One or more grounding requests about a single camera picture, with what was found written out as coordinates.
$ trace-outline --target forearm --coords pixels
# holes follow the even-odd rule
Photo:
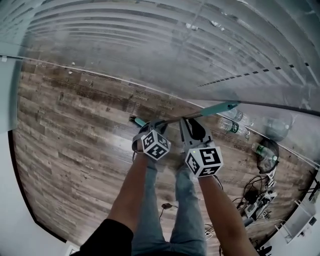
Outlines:
[[[115,199],[108,219],[118,221],[135,232],[145,191],[148,157],[138,154]]]
[[[226,256],[256,256],[240,213],[213,176],[198,179],[216,237]]]

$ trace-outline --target black and white cube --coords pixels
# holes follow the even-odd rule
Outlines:
[[[214,175],[224,165],[219,146],[191,148],[186,155],[185,163],[195,177]]]
[[[159,160],[170,151],[171,142],[155,130],[142,136],[143,152],[149,157]]]

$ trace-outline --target bottle label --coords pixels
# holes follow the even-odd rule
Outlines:
[[[238,112],[236,113],[236,115],[234,117],[234,120],[239,122],[239,121],[241,121],[243,116],[244,116],[244,113],[242,111],[238,110]]]
[[[232,122],[232,127],[230,132],[236,134],[238,130],[239,130],[239,124],[237,124],[236,122]]]
[[[259,145],[259,146],[256,148],[256,153],[261,156],[263,149],[264,149],[264,146]]]

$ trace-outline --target shirt sleeve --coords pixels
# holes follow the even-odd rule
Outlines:
[[[127,226],[112,219],[105,219],[80,247],[80,251],[72,256],[130,256],[133,237],[133,232]]]

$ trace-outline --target jeans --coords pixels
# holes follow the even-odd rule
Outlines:
[[[184,165],[176,174],[178,210],[170,242],[165,241],[159,220],[155,183],[157,169],[149,160],[145,176],[140,220],[132,240],[132,256],[171,251],[192,256],[206,255],[205,226],[190,170]]]

